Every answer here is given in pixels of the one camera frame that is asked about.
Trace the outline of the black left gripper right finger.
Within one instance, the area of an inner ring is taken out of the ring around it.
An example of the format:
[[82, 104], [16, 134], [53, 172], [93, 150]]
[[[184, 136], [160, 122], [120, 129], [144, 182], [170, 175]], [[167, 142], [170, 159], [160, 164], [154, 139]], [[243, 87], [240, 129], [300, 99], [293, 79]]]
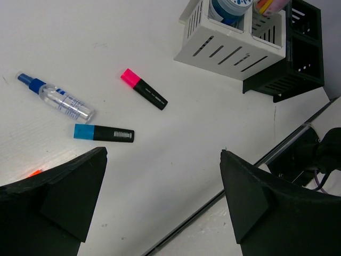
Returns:
[[227, 150], [220, 169], [243, 255], [340, 255], [340, 197], [275, 177]]

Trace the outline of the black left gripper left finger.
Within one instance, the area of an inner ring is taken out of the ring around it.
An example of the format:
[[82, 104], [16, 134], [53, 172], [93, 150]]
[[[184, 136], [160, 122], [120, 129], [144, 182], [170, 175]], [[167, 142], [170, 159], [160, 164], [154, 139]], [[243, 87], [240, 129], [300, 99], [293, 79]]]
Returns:
[[96, 147], [1, 186], [1, 255], [77, 255], [86, 241], [107, 165]]

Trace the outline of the blue cap black highlighter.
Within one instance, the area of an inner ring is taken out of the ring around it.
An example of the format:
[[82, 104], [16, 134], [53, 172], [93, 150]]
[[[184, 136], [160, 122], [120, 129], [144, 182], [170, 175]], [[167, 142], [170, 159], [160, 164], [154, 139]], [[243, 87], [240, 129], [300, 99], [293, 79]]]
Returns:
[[134, 137], [133, 130], [115, 127], [75, 124], [74, 128], [74, 139], [133, 143]]

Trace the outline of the clear blue-cap spray bottle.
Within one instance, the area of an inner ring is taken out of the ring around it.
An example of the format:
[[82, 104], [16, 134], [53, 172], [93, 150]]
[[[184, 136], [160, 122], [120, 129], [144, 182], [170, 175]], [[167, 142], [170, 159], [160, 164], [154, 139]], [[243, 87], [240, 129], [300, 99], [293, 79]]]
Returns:
[[79, 123], [89, 123], [95, 110], [73, 95], [52, 84], [19, 72], [16, 79], [27, 85], [47, 105], [57, 109]]

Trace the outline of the pink cap crayon tube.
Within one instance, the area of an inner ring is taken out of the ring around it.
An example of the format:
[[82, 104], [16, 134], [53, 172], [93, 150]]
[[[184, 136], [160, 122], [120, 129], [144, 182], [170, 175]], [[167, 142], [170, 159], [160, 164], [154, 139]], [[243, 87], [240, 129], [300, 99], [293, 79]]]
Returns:
[[253, 9], [256, 13], [270, 17], [281, 11], [290, 0], [258, 0], [254, 1]]

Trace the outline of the blue splash-label round jar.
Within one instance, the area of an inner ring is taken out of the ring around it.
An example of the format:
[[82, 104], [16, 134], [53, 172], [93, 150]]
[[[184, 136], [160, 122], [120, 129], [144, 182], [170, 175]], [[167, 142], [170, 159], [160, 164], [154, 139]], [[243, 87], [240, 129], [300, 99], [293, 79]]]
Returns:
[[246, 13], [253, 2], [253, 0], [210, 0], [208, 17], [225, 25], [233, 25]]

